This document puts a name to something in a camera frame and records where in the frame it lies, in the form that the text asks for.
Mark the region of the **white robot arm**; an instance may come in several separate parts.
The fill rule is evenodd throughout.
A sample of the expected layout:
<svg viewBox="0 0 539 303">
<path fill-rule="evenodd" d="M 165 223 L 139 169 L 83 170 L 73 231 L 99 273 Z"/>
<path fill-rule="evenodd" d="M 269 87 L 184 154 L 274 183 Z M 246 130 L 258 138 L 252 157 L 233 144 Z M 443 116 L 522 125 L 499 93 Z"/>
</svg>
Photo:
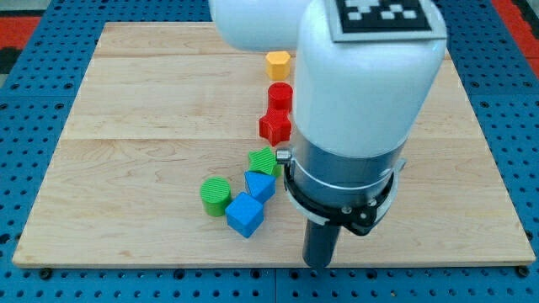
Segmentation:
<svg viewBox="0 0 539 303">
<path fill-rule="evenodd" d="M 294 182 L 320 204 L 379 194 L 446 48 L 431 1 L 243 1 L 209 4 L 221 37 L 244 51 L 296 54 Z"/>
</svg>

